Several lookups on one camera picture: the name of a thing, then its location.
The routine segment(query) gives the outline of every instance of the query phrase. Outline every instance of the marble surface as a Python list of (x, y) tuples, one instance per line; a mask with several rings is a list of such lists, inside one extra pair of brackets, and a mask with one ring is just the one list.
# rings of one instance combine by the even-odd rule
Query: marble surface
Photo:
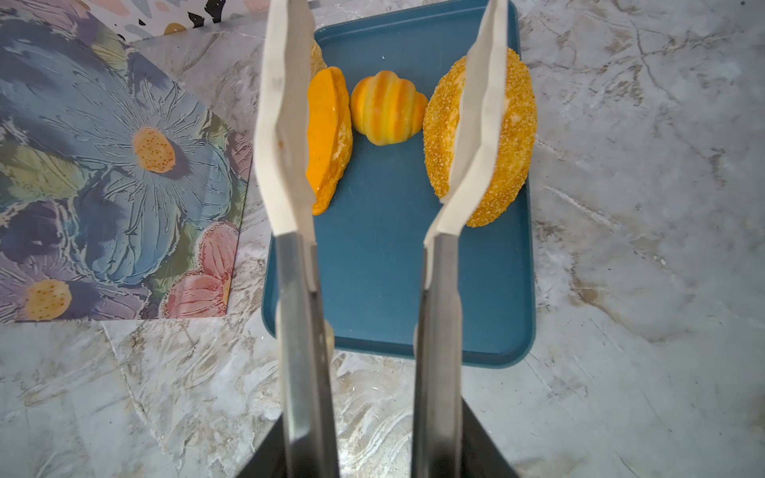
[[(322, 2), (317, 25), (419, 5)], [(522, 0), (537, 336), (464, 396), (526, 478), (765, 470), (765, 3)], [(252, 132), (265, 23), (136, 46)], [(253, 183), (219, 320), (3, 324), (3, 476), (234, 476), (278, 417)], [(336, 352), (344, 476), (408, 476), (412, 361)]]

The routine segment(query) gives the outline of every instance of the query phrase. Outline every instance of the gray marble table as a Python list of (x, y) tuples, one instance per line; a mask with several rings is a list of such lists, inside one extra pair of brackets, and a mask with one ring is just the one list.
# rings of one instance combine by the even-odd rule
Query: gray marble table
[[(317, 25), (420, 0), (323, 2)], [(765, 2), (522, 0), (537, 336), (464, 395), (527, 478), (765, 472)], [(252, 133), (265, 22), (137, 45)], [(279, 414), (253, 181), (219, 320), (0, 326), (0, 475), (234, 476)], [(414, 363), (336, 352), (344, 476), (408, 476)]]

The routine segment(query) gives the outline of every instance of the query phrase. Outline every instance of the crumb-coated bun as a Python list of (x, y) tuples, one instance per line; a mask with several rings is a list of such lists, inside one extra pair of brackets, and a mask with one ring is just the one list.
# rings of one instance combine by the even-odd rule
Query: crumb-coated bun
[[(465, 84), (465, 57), (457, 61), (435, 87), (425, 109), (422, 133), (425, 166), (438, 197), (449, 192), (449, 170), (454, 159), (454, 134), (460, 119), (460, 97)], [(485, 226), (505, 212), (526, 178), (536, 134), (536, 101), (529, 68), (507, 49), (505, 116), (491, 185), (473, 216), (471, 227)]]

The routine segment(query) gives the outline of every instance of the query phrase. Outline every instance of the metal tongs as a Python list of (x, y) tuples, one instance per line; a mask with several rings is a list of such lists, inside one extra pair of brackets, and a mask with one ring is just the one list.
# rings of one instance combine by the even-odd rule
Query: metal tongs
[[(462, 306), (457, 250), (493, 175), (503, 121), (508, 0), (489, 0), (467, 54), (449, 194), (425, 237), (415, 338), (412, 476), (516, 478), (461, 398)], [(274, 234), (282, 416), (240, 478), (337, 478), (337, 440), (308, 167), (305, 0), (272, 0), (263, 55), (255, 168)]]

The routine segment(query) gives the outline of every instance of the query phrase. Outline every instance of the yellow flower center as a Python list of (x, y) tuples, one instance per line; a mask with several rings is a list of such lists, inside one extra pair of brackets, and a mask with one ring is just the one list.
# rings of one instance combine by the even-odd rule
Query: yellow flower center
[(223, 303), (228, 305), (229, 293), (231, 292), (231, 279), (223, 283)]
[(175, 166), (175, 150), (158, 129), (145, 126), (133, 136), (138, 164), (152, 173), (167, 173)]
[(45, 279), (27, 289), (24, 312), (29, 320), (53, 320), (67, 311), (72, 293), (64, 281)]

